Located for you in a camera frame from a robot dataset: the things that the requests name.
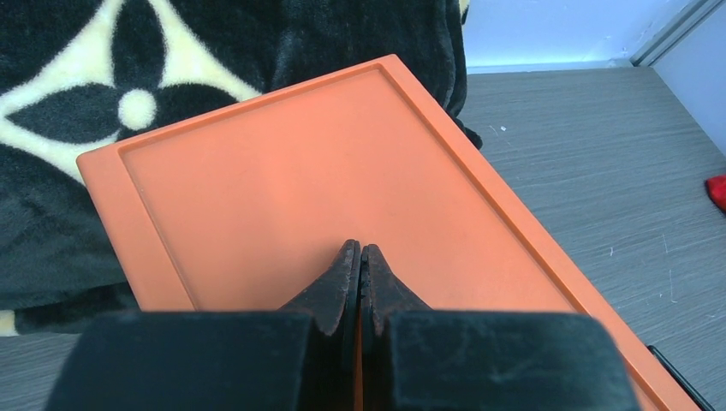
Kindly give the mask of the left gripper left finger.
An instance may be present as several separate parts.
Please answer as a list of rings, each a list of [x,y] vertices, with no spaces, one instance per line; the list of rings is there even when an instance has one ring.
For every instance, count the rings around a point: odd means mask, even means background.
[[[324,341],[324,352],[341,369],[355,365],[361,245],[345,241],[330,266],[294,298],[281,312],[310,315]]]

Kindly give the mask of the orange drawer organizer box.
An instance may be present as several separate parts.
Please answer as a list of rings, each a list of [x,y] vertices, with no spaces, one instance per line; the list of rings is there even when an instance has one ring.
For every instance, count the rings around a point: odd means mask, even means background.
[[[144,310],[280,307],[356,240],[435,308],[591,315],[644,409],[697,407],[398,57],[77,164]]]

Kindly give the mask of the black floral blanket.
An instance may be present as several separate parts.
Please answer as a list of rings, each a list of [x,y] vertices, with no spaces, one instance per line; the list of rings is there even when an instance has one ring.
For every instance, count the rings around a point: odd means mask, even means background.
[[[4,1],[1,334],[77,333],[135,300],[83,152],[397,55],[452,118],[467,1]]]

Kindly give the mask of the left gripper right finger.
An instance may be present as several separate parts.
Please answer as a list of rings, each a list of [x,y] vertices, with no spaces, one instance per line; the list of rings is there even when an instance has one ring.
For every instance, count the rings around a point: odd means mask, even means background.
[[[395,275],[379,246],[364,247],[360,272],[362,341],[378,340],[392,313],[429,310],[431,307]]]

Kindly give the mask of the red cloth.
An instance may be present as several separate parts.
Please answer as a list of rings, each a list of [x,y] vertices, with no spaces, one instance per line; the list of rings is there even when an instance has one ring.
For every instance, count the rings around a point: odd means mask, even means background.
[[[711,202],[726,213],[726,175],[713,176],[705,180],[705,191]]]

